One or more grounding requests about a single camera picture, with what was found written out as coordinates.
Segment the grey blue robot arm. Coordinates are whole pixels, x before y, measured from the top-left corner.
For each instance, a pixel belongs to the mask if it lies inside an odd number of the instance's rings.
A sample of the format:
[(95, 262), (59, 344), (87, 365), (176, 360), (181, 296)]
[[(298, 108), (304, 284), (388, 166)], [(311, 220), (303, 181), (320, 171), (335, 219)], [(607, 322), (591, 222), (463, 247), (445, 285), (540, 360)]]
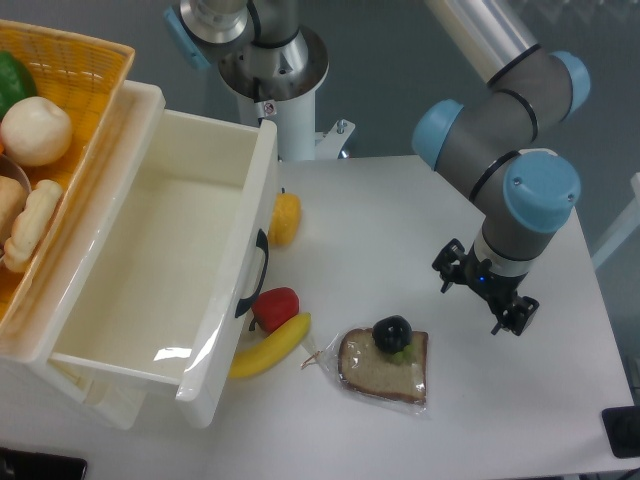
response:
[(575, 168), (534, 142), (585, 102), (590, 76), (574, 55), (547, 52), (505, 1), (429, 9), (490, 91), (472, 107), (437, 103), (413, 133), (414, 152), (484, 216), (472, 246), (450, 241), (433, 268), (445, 286), (482, 298), (497, 330), (518, 335), (539, 306), (519, 285), (581, 194)]

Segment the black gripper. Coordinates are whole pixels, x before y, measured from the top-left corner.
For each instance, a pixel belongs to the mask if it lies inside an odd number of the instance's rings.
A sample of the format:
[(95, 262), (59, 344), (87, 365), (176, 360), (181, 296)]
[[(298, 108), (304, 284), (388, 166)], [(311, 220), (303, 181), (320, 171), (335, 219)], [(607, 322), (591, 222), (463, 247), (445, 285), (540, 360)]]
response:
[(537, 300), (517, 292), (529, 272), (529, 261), (509, 259), (486, 242), (474, 242), (467, 254), (461, 242), (453, 238), (440, 250), (432, 268), (442, 281), (441, 293), (452, 285), (469, 286), (486, 301), (497, 319), (492, 335), (505, 330), (520, 336), (539, 308)]

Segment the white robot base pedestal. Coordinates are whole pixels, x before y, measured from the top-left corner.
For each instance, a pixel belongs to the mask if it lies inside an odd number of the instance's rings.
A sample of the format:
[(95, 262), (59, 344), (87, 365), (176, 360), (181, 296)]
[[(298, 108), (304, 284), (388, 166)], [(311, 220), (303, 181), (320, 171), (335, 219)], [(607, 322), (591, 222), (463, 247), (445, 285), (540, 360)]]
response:
[(165, 10), (164, 21), (193, 68), (217, 68), (242, 124), (275, 123), (280, 160), (347, 156), (352, 122), (316, 128), (316, 92), (329, 57), (322, 39), (301, 24), (298, 2), (180, 1)]

